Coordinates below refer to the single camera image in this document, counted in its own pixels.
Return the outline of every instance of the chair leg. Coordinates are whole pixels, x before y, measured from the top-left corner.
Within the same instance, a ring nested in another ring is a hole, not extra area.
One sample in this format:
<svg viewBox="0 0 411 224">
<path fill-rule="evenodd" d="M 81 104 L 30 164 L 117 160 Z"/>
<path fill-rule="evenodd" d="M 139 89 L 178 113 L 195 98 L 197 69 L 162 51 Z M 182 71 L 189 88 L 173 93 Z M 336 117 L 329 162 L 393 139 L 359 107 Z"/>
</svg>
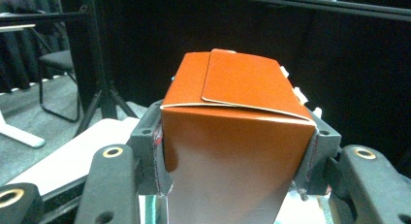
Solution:
<svg viewBox="0 0 411 224">
<path fill-rule="evenodd" d="M 77 114 L 76 114 L 75 118 L 67 117 L 67 116 L 62 115 L 60 113 L 54 112 L 54 111 L 52 111 L 52 110 L 50 110 L 46 107 L 46 105 L 44 103 L 44 100 L 43 100 L 43 69 L 44 69 L 44 67 L 39 68 L 39 96 L 40 96 L 39 102 L 40 102 L 40 106 L 42 107 L 42 109 L 45 112 L 49 113 L 49 114 L 53 114 L 53 115 L 55 115 L 57 117 L 60 117 L 64 120 L 67 120 L 71 123 L 75 123 L 75 122 L 79 121 L 79 113 L 80 113 L 79 92 L 77 92 L 77 106 L 76 106 Z"/>
</svg>

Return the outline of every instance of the floor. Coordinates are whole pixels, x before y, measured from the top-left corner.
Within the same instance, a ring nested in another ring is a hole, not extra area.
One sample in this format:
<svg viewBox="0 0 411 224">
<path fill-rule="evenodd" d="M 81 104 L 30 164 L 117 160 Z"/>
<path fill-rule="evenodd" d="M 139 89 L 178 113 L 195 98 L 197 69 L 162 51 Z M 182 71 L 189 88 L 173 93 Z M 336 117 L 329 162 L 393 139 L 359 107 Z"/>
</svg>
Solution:
<svg viewBox="0 0 411 224">
<path fill-rule="evenodd" d="M 45 102 L 52 110 L 75 116 L 76 91 L 76 85 L 67 76 L 48 80 L 45 82 Z M 146 111 L 145 107 L 127 104 L 138 117 Z M 46 140 L 43 147 L 32 148 L 0 135 L 0 186 L 70 141 L 79 127 L 79 122 L 70 123 L 41 109 L 38 84 L 28 90 L 1 94 L 0 111 L 8 124 Z M 119 108 L 117 112 L 119 119 L 126 117 Z M 97 110 L 90 125 L 100 119 L 101 112 Z"/>
</svg>

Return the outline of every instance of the box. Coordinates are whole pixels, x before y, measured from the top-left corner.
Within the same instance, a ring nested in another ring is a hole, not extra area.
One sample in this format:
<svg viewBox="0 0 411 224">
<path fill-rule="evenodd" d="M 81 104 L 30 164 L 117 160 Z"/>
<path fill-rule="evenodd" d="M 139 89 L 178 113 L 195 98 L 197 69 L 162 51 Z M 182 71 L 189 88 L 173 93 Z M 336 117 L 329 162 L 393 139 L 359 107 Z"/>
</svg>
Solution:
<svg viewBox="0 0 411 224">
<path fill-rule="evenodd" d="M 316 128 L 278 63 L 187 53 L 161 109 L 170 223 L 273 223 Z"/>
</svg>

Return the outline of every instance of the black backdrop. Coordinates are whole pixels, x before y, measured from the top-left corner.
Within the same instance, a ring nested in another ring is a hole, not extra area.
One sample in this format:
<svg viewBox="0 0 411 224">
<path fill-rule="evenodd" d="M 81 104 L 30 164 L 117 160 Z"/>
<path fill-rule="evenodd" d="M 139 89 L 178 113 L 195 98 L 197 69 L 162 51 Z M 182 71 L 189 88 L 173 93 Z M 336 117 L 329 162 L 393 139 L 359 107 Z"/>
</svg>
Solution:
<svg viewBox="0 0 411 224">
<path fill-rule="evenodd" d="M 75 1 L 62 0 L 65 11 L 76 11 Z M 410 0 L 343 1 L 411 6 Z M 374 147 L 409 174 L 411 23 L 242 0 L 103 0 L 100 5 L 112 77 L 126 100 L 148 106 L 162 99 L 188 51 L 226 48 L 274 58 L 301 87 L 308 106 L 324 110 L 343 145 Z M 71 47 L 78 54 L 83 50 Z M 92 72 L 80 73 L 79 80 L 87 81 L 82 92 L 87 105 L 94 79 Z"/>
</svg>

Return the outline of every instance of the box lid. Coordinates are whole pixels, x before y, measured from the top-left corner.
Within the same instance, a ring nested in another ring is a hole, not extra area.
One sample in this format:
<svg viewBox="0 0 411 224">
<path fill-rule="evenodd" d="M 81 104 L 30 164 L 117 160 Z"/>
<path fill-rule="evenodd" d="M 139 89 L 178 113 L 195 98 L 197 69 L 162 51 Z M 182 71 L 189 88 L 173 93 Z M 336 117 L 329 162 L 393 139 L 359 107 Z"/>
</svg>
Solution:
<svg viewBox="0 0 411 224">
<path fill-rule="evenodd" d="M 223 49 L 185 55 L 161 108 L 187 106 L 274 112 L 315 125 L 275 60 Z"/>
</svg>

